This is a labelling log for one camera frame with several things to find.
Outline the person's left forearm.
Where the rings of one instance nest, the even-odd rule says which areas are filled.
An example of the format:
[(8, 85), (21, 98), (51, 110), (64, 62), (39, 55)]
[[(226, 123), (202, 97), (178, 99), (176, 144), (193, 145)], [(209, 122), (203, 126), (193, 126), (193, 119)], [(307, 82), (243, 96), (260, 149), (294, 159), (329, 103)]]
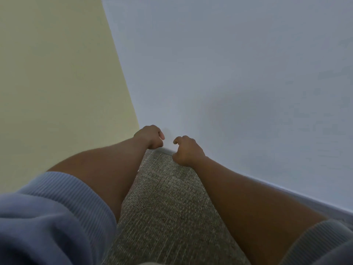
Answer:
[(135, 135), (111, 146), (75, 154), (47, 172), (61, 172), (81, 180), (108, 205), (118, 222), (122, 203), (151, 145), (151, 139)]

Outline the light blue sweater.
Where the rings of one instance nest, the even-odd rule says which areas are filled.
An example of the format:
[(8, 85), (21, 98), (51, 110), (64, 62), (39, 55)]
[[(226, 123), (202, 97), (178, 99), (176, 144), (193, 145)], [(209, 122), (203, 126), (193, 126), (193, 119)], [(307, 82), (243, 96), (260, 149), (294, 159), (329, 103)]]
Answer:
[[(72, 175), (46, 172), (0, 195), (0, 265), (100, 265), (117, 223)], [(353, 265), (353, 232), (328, 220), (308, 229), (280, 265)]]

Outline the person's right hand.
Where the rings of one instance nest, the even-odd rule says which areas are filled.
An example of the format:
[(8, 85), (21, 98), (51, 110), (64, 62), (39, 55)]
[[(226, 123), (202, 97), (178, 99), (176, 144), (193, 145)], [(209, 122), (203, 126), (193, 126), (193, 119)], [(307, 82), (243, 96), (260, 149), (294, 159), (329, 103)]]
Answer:
[(194, 148), (191, 151), (187, 151), (187, 152), (176, 151), (172, 155), (172, 159), (175, 163), (181, 166), (190, 167), (190, 168), (194, 168), (204, 158), (206, 158), (206, 155), (203, 149), (197, 144), (196, 140), (195, 140)]

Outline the person's right forearm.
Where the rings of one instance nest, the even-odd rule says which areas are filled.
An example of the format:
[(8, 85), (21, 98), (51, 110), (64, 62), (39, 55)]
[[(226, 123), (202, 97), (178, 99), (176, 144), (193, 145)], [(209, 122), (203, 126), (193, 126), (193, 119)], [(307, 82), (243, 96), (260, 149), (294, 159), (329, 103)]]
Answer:
[(228, 231), (252, 265), (279, 265), (307, 229), (326, 220), (287, 194), (206, 156), (185, 164), (200, 178)]

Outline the person's left hand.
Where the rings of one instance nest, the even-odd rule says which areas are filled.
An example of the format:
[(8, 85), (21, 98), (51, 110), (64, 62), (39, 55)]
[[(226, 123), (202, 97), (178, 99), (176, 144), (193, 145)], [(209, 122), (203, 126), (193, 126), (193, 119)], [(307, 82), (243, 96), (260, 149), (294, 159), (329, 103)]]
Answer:
[(142, 129), (140, 129), (138, 132), (134, 134), (133, 140), (143, 145), (146, 149), (155, 150), (155, 149), (150, 149), (150, 134), (151, 134), (150, 125), (144, 126)]

